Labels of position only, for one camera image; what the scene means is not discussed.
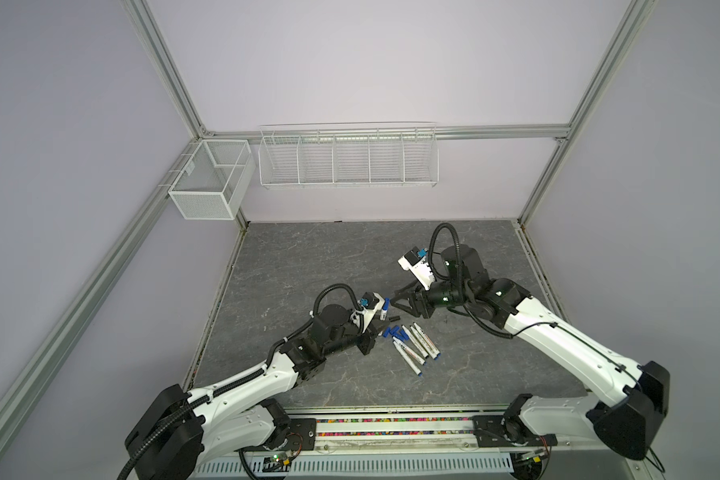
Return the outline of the white marker pen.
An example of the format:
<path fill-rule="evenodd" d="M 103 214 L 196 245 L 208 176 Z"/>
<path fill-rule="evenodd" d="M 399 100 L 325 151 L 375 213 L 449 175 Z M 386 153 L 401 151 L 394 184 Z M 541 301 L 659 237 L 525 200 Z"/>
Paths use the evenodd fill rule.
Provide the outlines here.
<path fill-rule="evenodd" d="M 422 372 L 421 372 L 421 369 L 418 367 L 418 363 L 413 359 L 412 356 L 410 356 L 408 354 L 407 350 L 405 348 L 401 347 L 399 344 L 397 344 L 394 339 L 393 339 L 393 345 L 394 345 L 395 349 L 398 351 L 398 353 L 400 354 L 401 358 L 405 361 L 405 363 L 413 371 L 413 373 L 417 377 L 421 377 Z"/>
<path fill-rule="evenodd" d="M 389 307 L 390 307 L 390 299 L 385 298 L 384 304 L 382 306 L 381 314 L 380 314 L 380 320 L 385 321 L 387 319 Z"/>
<path fill-rule="evenodd" d="M 409 331 L 409 329 L 405 325 L 400 326 L 400 335 L 402 336 L 403 340 L 407 343 L 407 345 L 411 348 L 411 350 L 416 353 L 418 362 L 421 365 L 425 364 L 426 358 L 428 356 L 428 352 L 419 344 L 417 339 L 413 336 L 413 334 Z"/>
<path fill-rule="evenodd" d="M 433 359 L 438 359 L 441 355 L 441 352 L 436 347 L 434 342 L 430 339 L 430 337 L 424 332 L 424 330 L 420 327 L 418 323 L 414 322 L 413 328 L 415 329 L 421 340 L 424 342 L 424 345 L 428 349 L 430 356 Z"/>

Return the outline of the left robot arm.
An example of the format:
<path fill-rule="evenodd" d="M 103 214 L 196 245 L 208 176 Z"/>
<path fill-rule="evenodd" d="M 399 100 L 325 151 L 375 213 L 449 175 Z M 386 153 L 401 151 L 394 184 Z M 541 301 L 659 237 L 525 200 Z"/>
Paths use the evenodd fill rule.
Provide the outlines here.
<path fill-rule="evenodd" d="M 316 307 L 261 363 L 205 387 L 163 389 L 126 436 L 119 478 L 186 479 L 198 465 L 231 452 L 283 445 L 290 419 L 276 395 L 314 377 L 331 354 L 352 347 L 368 354 L 386 311 L 382 300 L 354 309 Z"/>

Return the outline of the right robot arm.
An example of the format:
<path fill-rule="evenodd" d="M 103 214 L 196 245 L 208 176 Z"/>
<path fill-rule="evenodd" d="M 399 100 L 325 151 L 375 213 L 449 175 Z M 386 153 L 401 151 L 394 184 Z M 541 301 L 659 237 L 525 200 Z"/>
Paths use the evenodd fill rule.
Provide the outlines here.
<path fill-rule="evenodd" d="M 529 290 L 508 278 L 493 278 L 477 251 L 451 246 L 440 254 L 446 271 L 436 273 L 430 255 L 412 248 L 400 267 L 414 281 L 395 301 L 403 311 L 429 318 L 438 308 L 461 307 L 483 331 L 520 339 L 577 378 L 582 397 L 543 398 L 520 394 L 504 411 L 501 427 L 514 445 L 563 435 L 599 440 L 615 453 L 643 460 L 669 410 L 670 374 L 655 361 L 638 363 L 591 339 L 559 318 Z"/>

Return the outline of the white mesh box basket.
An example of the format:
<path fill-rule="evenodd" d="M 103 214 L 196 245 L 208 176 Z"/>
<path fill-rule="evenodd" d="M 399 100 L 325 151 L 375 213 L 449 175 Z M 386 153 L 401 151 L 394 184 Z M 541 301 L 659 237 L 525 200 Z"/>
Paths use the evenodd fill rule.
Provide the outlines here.
<path fill-rule="evenodd" d="M 200 140 L 171 184 L 169 196 L 186 220 L 235 220 L 255 167 L 246 140 Z"/>

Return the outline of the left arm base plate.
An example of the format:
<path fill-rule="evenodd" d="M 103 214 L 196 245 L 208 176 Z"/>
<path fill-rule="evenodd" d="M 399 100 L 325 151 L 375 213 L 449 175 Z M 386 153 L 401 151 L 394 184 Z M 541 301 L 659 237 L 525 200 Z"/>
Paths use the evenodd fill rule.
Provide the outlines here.
<path fill-rule="evenodd" d="M 277 426 L 264 444 L 246 447 L 246 452 L 265 451 L 312 451 L 317 440 L 317 421 L 315 418 L 291 419 L 286 426 Z"/>

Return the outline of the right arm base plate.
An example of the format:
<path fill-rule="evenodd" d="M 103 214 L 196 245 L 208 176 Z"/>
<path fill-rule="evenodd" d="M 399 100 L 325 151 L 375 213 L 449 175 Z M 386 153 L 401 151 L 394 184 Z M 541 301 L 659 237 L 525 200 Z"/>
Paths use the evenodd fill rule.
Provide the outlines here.
<path fill-rule="evenodd" d="M 554 447 L 558 439 L 554 434 L 539 436 L 518 420 L 505 419 L 501 414 L 476 415 L 472 418 L 473 431 L 479 447 Z"/>

